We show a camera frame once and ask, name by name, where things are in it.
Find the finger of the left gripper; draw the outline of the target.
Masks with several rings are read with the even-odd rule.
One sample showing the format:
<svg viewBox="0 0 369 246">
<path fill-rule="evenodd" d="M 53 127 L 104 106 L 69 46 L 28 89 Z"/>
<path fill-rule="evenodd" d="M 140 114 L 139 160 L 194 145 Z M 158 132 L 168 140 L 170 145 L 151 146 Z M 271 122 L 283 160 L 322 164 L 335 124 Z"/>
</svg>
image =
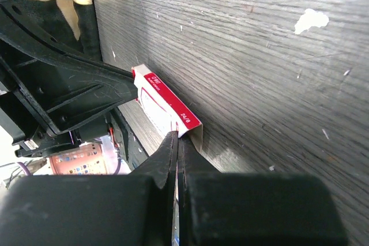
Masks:
<svg viewBox="0 0 369 246">
<path fill-rule="evenodd" d="M 14 137 L 63 134 L 137 97 L 131 72 L 58 42 L 11 3 L 1 5 L 1 90 Z"/>
</svg>

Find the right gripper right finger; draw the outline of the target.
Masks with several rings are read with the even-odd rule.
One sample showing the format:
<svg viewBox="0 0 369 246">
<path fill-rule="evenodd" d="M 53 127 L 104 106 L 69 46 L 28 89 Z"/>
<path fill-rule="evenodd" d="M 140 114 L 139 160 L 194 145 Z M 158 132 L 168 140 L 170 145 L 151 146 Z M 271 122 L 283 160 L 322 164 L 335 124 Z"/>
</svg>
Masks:
<svg viewBox="0 0 369 246">
<path fill-rule="evenodd" d="M 294 173 L 222 173 L 178 143 L 180 245 L 347 245 L 327 186 Z"/>
</svg>

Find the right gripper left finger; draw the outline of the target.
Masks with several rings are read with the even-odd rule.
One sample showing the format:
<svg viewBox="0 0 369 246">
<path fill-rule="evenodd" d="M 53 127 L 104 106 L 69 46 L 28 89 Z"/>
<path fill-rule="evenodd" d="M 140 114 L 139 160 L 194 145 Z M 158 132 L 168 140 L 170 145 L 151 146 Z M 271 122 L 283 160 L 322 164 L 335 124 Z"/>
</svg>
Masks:
<svg viewBox="0 0 369 246">
<path fill-rule="evenodd" d="M 20 179 L 1 208 L 2 245 L 171 245 L 178 134 L 127 175 Z"/>
</svg>

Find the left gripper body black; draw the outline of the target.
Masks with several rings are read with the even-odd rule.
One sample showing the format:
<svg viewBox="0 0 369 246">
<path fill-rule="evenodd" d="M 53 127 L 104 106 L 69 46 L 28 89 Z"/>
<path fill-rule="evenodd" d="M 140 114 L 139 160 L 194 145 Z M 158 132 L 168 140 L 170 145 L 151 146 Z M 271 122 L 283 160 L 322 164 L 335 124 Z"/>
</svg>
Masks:
<svg viewBox="0 0 369 246">
<path fill-rule="evenodd" d="M 108 135 L 127 101 L 127 72 L 102 63 L 1 57 L 1 126 L 18 157 L 50 157 Z"/>
</svg>

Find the red white staple box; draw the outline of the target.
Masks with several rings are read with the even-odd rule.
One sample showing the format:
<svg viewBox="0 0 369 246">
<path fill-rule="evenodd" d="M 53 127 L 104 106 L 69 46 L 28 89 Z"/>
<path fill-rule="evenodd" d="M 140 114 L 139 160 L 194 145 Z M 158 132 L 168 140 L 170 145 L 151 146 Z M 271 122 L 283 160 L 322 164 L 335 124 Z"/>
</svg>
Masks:
<svg viewBox="0 0 369 246">
<path fill-rule="evenodd" d="M 177 131 L 187 134 L 198 152 L 202 152 L 203 124 L 182 100 L 144 64 L 132 69 L 137 101 L 159 134 Z"/>
</svg>

